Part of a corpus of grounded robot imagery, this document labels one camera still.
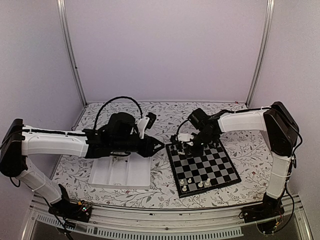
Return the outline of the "white plastic tray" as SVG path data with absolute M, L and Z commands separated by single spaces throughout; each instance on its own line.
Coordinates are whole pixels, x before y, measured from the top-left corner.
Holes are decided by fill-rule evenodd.
M 95 159 L 88 184 L 103 189 L 148 190 L 151 185 L 151 159 L 136 153 L 126 157 Z

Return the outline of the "black white chessboard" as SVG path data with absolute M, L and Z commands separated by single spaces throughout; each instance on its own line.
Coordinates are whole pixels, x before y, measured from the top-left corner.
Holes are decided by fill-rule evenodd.
M 229 187 L 242 181 L 221 141 L 216 149 L 207 146 L 203 154 L 198 156 L 190 153 L 190 146 L 186 143 L 169 143 L 165 145 L 165 149 L 179 198 Z M 205 186 L 208 178 L 210 185 Z M 184 179 L 184 185 L 180 184 L 181 179 Z M 203 183 L 201 188 L 198 187 L 200 182 Z M 187 191 L 182 191 L 183 186 L 187 187 Z

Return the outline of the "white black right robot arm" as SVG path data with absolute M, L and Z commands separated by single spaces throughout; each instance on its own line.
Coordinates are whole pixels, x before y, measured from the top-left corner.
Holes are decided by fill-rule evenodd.
M 188 121 L 198 130 L 191 140 L 191 149 L 217 143 L 224 133 L 238 131 L 259 131 L 266 141 L 272 167 L 265 196 L 269 198 L 259 206 L 262 218 L 269 218 L 278 210 L 279 199 L 290 179 L 292 168 L 297 166 L 296 149 L 302 144 L 298 124 L 280 101 L 270 106 L 231 111 L 223 109 L 208 115 L 201 108 L 194 110 Z

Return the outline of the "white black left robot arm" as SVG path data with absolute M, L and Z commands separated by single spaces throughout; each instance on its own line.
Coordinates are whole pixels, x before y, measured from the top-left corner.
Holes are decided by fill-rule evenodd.
M 63 216 L 74 213 L 66 189 L 52 182 L 29 159 L 31 155 L 70 155 L 85 159 L 126 157 L 136 153 L 143 158 L 154 156 L 165 145 L 145 133 L 156 117 L 152 113 L 139 120 L 125 112 L 114 113 L 100 128 L 78 131 L 34 128 L 15 119 L 0 146 L 0 172 L 25 183 L 42 195 Z

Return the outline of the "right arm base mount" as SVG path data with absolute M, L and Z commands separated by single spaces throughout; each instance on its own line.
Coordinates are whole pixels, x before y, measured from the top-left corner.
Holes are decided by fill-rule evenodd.
M 264 194 L 262 203 L 241 208 L 238 217 L 243 219 L 245 223 L 271 218 L 271 220 L 257 224 L 257 228 L 262 234 L 271 235 L 278 230 L 280 224 L 283 222 L 284 213 L 285 210 L 282 205 L 282 197 L 271 198 Z

